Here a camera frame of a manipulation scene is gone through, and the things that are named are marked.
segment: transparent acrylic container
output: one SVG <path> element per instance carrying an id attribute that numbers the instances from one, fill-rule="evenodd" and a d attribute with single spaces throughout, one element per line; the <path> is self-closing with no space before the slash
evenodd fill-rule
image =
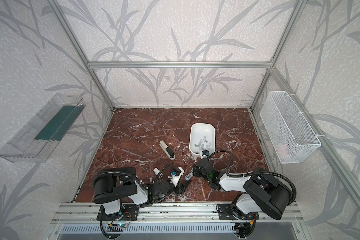
<path id="1" fill-rule="evenodd" d="M 285 91 L 269 92 L 260 111 L 281 163 L 298 163 L 321 146 L 303 113 Z"/>
<path id="2" fill-rule="evenodd" d="M 84 109 L 82 98 L 56 94 L 0 149 L 10 162 L 45 162 Z"/>

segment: metal rail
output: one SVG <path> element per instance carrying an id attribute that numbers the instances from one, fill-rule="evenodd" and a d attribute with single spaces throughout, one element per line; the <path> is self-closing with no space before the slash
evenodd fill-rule
<path id="1" fill-rule="evenodd" d="M 269 68 L 271 63 L 264 62 L 89 62 L 91 68 Z"/>
<path id="2" fill-rule="evenodd" d="M 136 222 L 242 222 L 242 220 L 219 220 L 216 205 L 231 202 L 164 202 L 139 209 Z M 100 204 L 61 204 L 51 223 L 93 223 L 100 209 Z M 302 215 L 294 202 L 287 206 L 281 220 L 275 220 L 259 212 L 260 222 L 303 222 Z"/>
<path id="3" fill-rule="evenodd" d="M 96 74 L 93 70 L 88 66 L 88 60 L 84 53 L 84 50 L 80 46 L 79 41 L 77 40 L 71 26 L 69 25 L 62 9 L 60 8 L 57 0 L 47 0 L 49 8 L 51 9 L 51 13 L 56 17 L 56 20 L 60 24 L 61 28 L 63 29 L 64 33 L 67 35 L 69 41 L 71 42 L 73 48 L 75 49 L 77 55 L 79 56 L 84 68 L 87 70 L 89 76 L 91 77 L 92 81 L 94 82 L 97 89 L 99 89 L 101 95 L 103 96 L 106 103 L 109 107 L 113 110 L 113 104 L 107 95 L 103 85 L 101 84 L 100 80 L 97 78 Z"/>
<path id="4" fill-rule="evenodd" d="M 279 41 L 278 45 L 276 46 L 276 50 L 271 58 L 271 61 L 270 61 L 271 67 L 273 67 L 276 64 L 277 60 L 279 59 L 281 52 L 282 52 L 285 44 L 287 43 L 289 37 L 291 36 L 291 33 L 292 33 L 294 27 L 296 26 L 296 23 L 297 23 L 300 15 L 302 14 L 302 11 L 303 11 L 306 3 L 307 3 L 307 0 L 297 0 L 296 1 L 293 11 L 291 13 L 291 16 L 289 17 L 287 26 L 285 27 L 284 32 L 281 35 L 280 41 Z M 268 80 L 269 80 L 269 72 L 267 71 L 263 77 L 263 80 L 260 84 L 259 89 L 257 90 L 257 93 L 256 93 L 255 98 L 251 105 L 251 109 L 254 108 L 257 101 L 259 100 L 259 95 L 263 91 L 265 86 L 267 85 Z"/>

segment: gray leaf pattern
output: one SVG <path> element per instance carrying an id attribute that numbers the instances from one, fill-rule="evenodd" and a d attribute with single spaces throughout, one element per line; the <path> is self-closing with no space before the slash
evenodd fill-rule
<path id="1" fill-rule="evenodd" d="M 269 23 L 271 23 L 276 17 L 278 17 L 281 13 L 287 11 L 288 9 L 290 8 L 293 8 L 294 5 L 295 5 L 295 0 L 290 0 L 288 2 L 285 2 L 285 3 L 282 3 L 280 5 L 277 5 L 271 9 L 269 9 L 268 11 L 266 11 L 265 13 L 261 14 L 258 18 L 256 18 L 255 20 L 253 20 L 251 23 L 254 23 L 260 19 L 262 19 L 263 17 L 265 17 L 266 15 L 272 13 L 272 12 L 275 12 L 277 10 L 280 10 L 278 11 L 277 13 L 275 13 L 275 15 L 264 25 L 264 27 L 266 25 L 268 25 Z"/>
<path id="2" fill-rule="evenodd" d="M 277 64 L 280 69 L 284 69 L 284 76 L 287 83 L 297 83 L 294 92 L 299 97 L 302 96 L 301 99 L 304 105 L 306 105 L 308 101 L 310 101 L 310 104 L 314 101 L 317 101 L 317 99 L 310 98 L 312 96 L 312 92 L 317 92 L 317 89 L 315 88 L 323 88 L 322 83 L 320 85 L 316 84 L 316 79 L 320 73 L 327 70 L 322 68 L 323 60 L 326 58 L 326 61 L 328 61 L 328 59 L 332 57 L 330 56 L 330 53 L 335 48 L 335 46 L 333 42 L 330 42 L 330 39 L 343 32 L 343 35 L 351 39 L 350 41 L 353 41 L 355 44 L 358 44 L 360 46 L 360 31 L 355 31 L 353 28 L 351 32 L 346 32 L 346 27 L 351 23 L 354 23 L 355 20 L 360 17 L 360 5 L 353 9 L 353 4 L 355 3 L 355 1 L 352 0 L 323 0 L 322 4 L 317 3 L 318 2 L 315 2 L 314 4 L 313 2 L 307 2 L 307 4 L 319 9 L 319 11 L 317 11 L 317 20 L 315 21 L 317 24 L 316 28 L 313 29 L 314 34 L 312 34 L 312 38 L 308 41 L 301 38 L 300 42 L 302 42 L 303 40 L 305 44 L 300 50 L 296 50 L 294 48 L 294 51 L 298 51 L 297 53 L 300 54 L 297 54 L 297 56 L 299 57 L 304 57 L 307 54 L 315 54 L 315 56 L 317 56 L 317 59 L 314 63 L 315 67 L 312 71 L 312 75 L 308 76 L 309 81 L 301 78 L 301 76 L 299 76 L 299 79 L 294 79 L 294 76 L 291 74 L 291 71 L 289 71 L 287 66 L 289 56 L 285 55 L 286 61 Z M 336 22 L 336 17 L 334 17 L 335 14 L 342 14 L 341 17 L 345 15 L 345 22 Z M 296 65 L 292 63 L 292 61 L 293 59 L 291 60 L 291 62 L 289 62 L 289 64 L 293 64 L 294 74 L 296 74 Z M 301 81 L 304 81 L 304 83 L 308 85 L 308 88 L 304 89 L 304 92 L 302 92 L 303 90 L 301 88 Z M 329 115 L 327 113 L 311 114 L 311 116 L 317 122 L 323 122 L 323 126 L 329 124 L 331 126 L 331 129 L 338 129 L 339 132 L 345 132 L 346 135 L 349 135 L 349 137 L 338 137 L 336 132 L 324 132 L 325 136 L 330 140 L 331 144 L 336 149 L 342 152 L 346 151 L 350 154 L 350 156 L 354 156 L 354 159 L 350 159 L 350 161 L 352 161 L 350 170 L 355 175 L 355 177 L 358 178 L 360 175 L 360 128 L 356 127 L 356 124 L 351 124 L 350 122 L 348 122 L 348 120 L 344 120 L 339 117 Z M 357 223 L 358 216 L 360 218 L 360 212 L 358 209 L 353 212 L 353 215 L 349 216 L 350 218 L 346 219 L 342 223 L 339 223 L 338 219 L 341 216 L 344 217 L 344 213 L 347 211 L 346 207 L 349 195 L 347 190 L 341 185 L 341 181 L 335 173 L 332 172 L 327 189 L 324 189 L 323 192 L 325 192 L 325 200 L 321 213 L 317 217 L 305 220 L 307 226 L 314 227 L 320 224 L 325 224 L 327 226 L 338 229 L 345 235 L 348 235 L 354 239 L 360 239 L 360 227 Z"/>
<path id="3" fill-rule="evenodd" d="M 77 68 L 82 73 L 87 74 L 85 68 L 76 60 L 76 56 L 70 55 L 68 53 L 70 51 L 66 51 L 62 46 L 58 45 L 54 39 L 50 39 L 49 36 L 44 35 L 43 32 L 40 31 L 39 20 L 36 17 L 31 0 L 28 0 L 27 2 L 13 0 L 13 2 L 14 3 L 9 4 L 6 0 L 2 0 L 2 4 L 5 6 L 6 11 L 0 10 L 0 27 L 7 28 L 9 31 L 14 32 L 19 36 L 19 39 L 28 41 L 29 44 L 33 46 L 33 55 L 36 58 L 37 65 L 40 68 L 43 68 L 43 63 L 39 58 L 38 53 L 43 51 L 47 45 L 49 48 L 52 48 L 53 51 L 56 51 L 58 54 L 61 53 L 69 61 L 71 61 L 74 68 Z M 21 5 L 22 11 L 24 8 L 24 11 L 28 11 L 29 16 L 31 17 L 30 22 L 23 22 L 23 18 L 17 17 L 19 15 L 17 14 L 18 8 L 16 4 Z M 81 1 L 78 1 L 75 6 L 77 7 L 76 9 L 80 12 L 79 16 L 82 16 L 83 19 L 89 19 L 88 22 L 90 24 L 94 24 L 94 20 L 91 18 L 89 12 L 87 12 L 82 7 Z M 41 10 L 41 15 L 45 16 L 48 13 L 50 13 L 49 8 L 43 7 Z M 86 111 L 92 111 L 92 113 L 94 113 L 97 118 L 97 121 L 87 122 L 85 116 L 86 113 L 84 111 L 81 114 L 83 123 L 74 124 L 69 131 L 69 134 L 75 135 L 82 139 L 82 144 L 76 150 L 72 151 L 73 153 L 71 155 L 77 155 L 72 167 L 76 166 L 78 169 L 77 180 L 79 180 L 80 176 L 84 174 L 84 171 L 89 164 L 89 157 L 91 154 L 93 154 L 96 145 L 101 138 L 101 133 L 106 127 L 106 123 L 111 116 L 111 112 L 104 99 L 99 96 L 98 90 L 94 88 L 91 81 L 89 81 L 89 83 L 86 85 L 83 84 L 83 82 L 78 77 L 76 77 L 75 74 L 72 74 L 69 71 L 65 73 L 67 78 L 71 76 L 72 79 L 77 82 L 77 84 L 59 84 L 51 86 L 45 89 L 45 91 L 80 89 L 82 91 L 81 97 L 85 96 L 90 101 L 90 106 L 87 106 Z M 117 103 L 120 99 L 113 96 L 112 98 L 112 100 Z M 29 188 L 26 188 L 39 166 L 40 163 L 35 164 L 29 170 L 29 172 L 21 178 L 12 191 L 9 191 L 5 184 L 3 185 L 0 193 L 0 240 L 20 239 L 18 233 L 15 230 L 16 228 L 14 227 L 14 223 L 28 219 L 32 217 L 32 215 L 29 213 L 21 213 L 21 209 L 18 208 L 19 203 L 26 200 L 26 198 L 32 192 L 49 186 L 47 183 L 37 183 Z M 14 212 L 20 212 L 21 214 L 12 216 Z"/>
<path id="4" fill-rule="evenodd" d="M 11 192 L 10 196 L 6 199 L 7 188 L 3 185 L 3 188 L 0 193 L 0 240 L 4 239 L 20 239 L 17 232 L 6 226 L 10 222 L 19 221 L 26 217 L 31 217 L 31 214 L 20 214 L 9 220 L 7 220 L 11 211 L 19 204 L 28 194 L 37 190 L 41 187 L 49 186 L 46 183 L 36 184 L 29 189 L 24 190 L 26 185 L 31 181 L 33 175 L 39 168 L 40 163 L 36 163 L 29 172 L 19 181 L 14 190 Z"/>
<path id="5" fill-rule="evenodd" d="M 145 9 L 144 16 L 140 19 L 138 26 L 133 30 L 130 27 L 130 17 L 137 13 L 137 10 L 130 10 L 129 9 L 129 2 L 128 0 L 123 0 L 122 7 L 120 9 L 120 14 L 118 17 L 115 17 L 114 14 L 110 13 L 107 9 L 102 8 L 102 12 L 104 12 L 104 17 L 106 21 L 109 23 L 109 26 L 116 30 L 115 35 L 111 36 L 108 35 L 103 29 L 101 29 L 96 20 L 91 15 L 90 6 L 86 6 L 83 2 L 80 4 L 78 1 L 69 0 L 69 3 L 73 7 L 70 11 L 66 8 L 63 8 L 63 11 L 71 17 L 76 18 L 79 21 L 82 21 L 96 29 L 98 29 L 102 35 L 104 35 L 111 46 L 103 48 L 96 52 L 92 58 L 93 61 L 101 60 L 105 55 L 109 56 L 112 55 L 111 61 L 130 61 L 131 56 L 138 56 L 144 58 L 148 61 L 157 61 L 153 56 L 148 55 L 146 53 L 138 53 L 134 52 L 134 43 L 136 40 L 136 36 L 139 31 L 144 26 L 145 22 L 152 16 L 150 16 L 151 11 L 160 4 L 159 0 L 152 1 L 149 6 Z M 240 21 L 251 12 L 251 10 L 257 5 L 258 1 L 253 2 L 249 7 L 245 8 L 237 15 L 235 15 L 231 20 L 226 22 L 220 29 L 217 29 L 218 23 L 220 21 L 220 14 L 224 10 L 224 3 L 225 0 L 221 1 L 219 7 L 217 9 L 216 17 L 214 19 L 213 27 L 210 32 L 210 36 L 208 39 L 201 41 L 193 50 L 182 50 L 180 44 L 178 42 L 176 36 L 176 29 L 170 28 L 170 36 L 173 39 L 174 47 L 177 53 L 176 61 L 196 61 L 198 58 L 202 58 L 203 61 L 208 60 L 208 52 L 211 48 L 218 45 L 230 45 L 235 46 L 237 48 L 243 48 L 248 51 L 254 50 L 253 46 L 248 44 L 242 43 L 238 40 L 232 38 L 224 38 L 224 36 L 232 30 L 233 27 L 238 25 Z M 281 8 L 283 11 L 288 10 L 294 6 L 294 1 L 288 1 L 284 4 Z M 227 55 L 223 58 L 222 61 L 227 61 L 233 53 Z M 105 82 L 109 81 L 109 74 L 112 69 L 105 70 L 106 76 L 104 77 L 104 84 Z M 230 87 L 226 82 L 230 81 L 242 81 L 243 79 L 233 79 L 225 76 L 221 76 L 220 78 L 216 79 L 215 73 L 218 69 L 215 70 L 208 70 L 204 68 L 199 69 L 179 69 L 174 68 L 173 73 L 174 76 L 169 77 L 166 76 L 166 72 L 169 69 L 161 69 L 160 72 L 153 74 L 151 72 L 145 73 L 143 69 L 126 69 L 127 74 L 131 77 L 135 78 L 139 83 L 141 83 L 144 88 L 147 88 L 149 92 L 152 94 L 156 105 L 160 106 L 160 97 L 158 95 L 158 91 L 160 86 L 162 85 L 162 81 L 170 81 L 170 87 L 161 91 L 163 94 L 174 94 L 180 101 L 181 106 L 184 106 L 187 102 L 193 99 L 195 96 L 201 96 L 205 89 L 208 87 L 211 91 L 213 91 L 213 86 L 220 85 L 221 87 L 225 88 L 228 93 Z M 192 80 L 192 86 L 190 88 L 182 87 L 182 82 Z"/>

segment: white wire mesh basket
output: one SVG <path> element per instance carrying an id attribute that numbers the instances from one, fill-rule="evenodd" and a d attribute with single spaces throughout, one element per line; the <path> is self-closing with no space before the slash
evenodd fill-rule
<path id="1" fill-rule="evenodd" d="M 269 92 L 260 116 L 281 163 L 298 163 L 321 146 L 303 113 L 285 91 Z"/>

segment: white wall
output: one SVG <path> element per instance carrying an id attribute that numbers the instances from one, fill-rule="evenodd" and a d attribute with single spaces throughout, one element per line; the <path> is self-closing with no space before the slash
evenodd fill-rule
<path id="1" fill-rule="evenodd" d="M 110 110 L 44 1 L 0 1 L 0 148 L 54 94 L 83 96 L 82 114 L 45 163 L 0 157 L 0 240 L 41 239 L 70 202 Z"/>
<path id="2" fill-rule="evenodd" d="M 309 1 L 276 68 L 360 182 L 360 1 Z M 266 92 L 278 90 L 271 79 L 254 111 L 275 168 L 297 187 L 311 236 L 360 239 L 360 211 L 320 149 L 279 163 L 258 115 Z"/>
<path id="3" fill-rule="evenodd" d="M 91 61 L 269 61 L 295 1 L 59 3 Z M 97 74 L 116 106 L 232 107 L 251 105 L 250 96 L 255 95 L 265 72 L 193 71 L 98 69 Z"/>

